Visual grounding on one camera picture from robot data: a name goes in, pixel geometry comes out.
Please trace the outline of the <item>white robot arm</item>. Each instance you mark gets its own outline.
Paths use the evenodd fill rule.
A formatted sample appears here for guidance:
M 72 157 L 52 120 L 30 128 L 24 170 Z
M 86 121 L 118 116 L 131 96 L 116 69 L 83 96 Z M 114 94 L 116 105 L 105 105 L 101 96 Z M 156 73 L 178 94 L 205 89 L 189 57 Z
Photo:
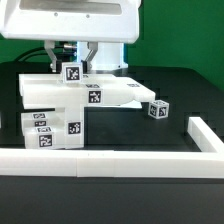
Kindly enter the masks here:
M 0 35 L 42 40 L 52 61 L 57 41 L 77 42 L 89 70 L 126 66 L 124 46 L 139 37 L 142 0 L 0 0 Z

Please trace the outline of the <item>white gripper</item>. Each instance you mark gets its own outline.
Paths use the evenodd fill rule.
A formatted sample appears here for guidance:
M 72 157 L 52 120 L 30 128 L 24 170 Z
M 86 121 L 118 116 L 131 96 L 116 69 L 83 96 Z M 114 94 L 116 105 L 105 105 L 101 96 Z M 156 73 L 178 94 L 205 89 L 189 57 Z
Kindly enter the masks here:
M 91 70 L 97 42 L 133 43 L 139 36 L 141 0 L 0 0 L 0 35 L 6 39 L 45 40 L 53 72 L 62 61 L 54 41 L 88 42 L 83 71 Z

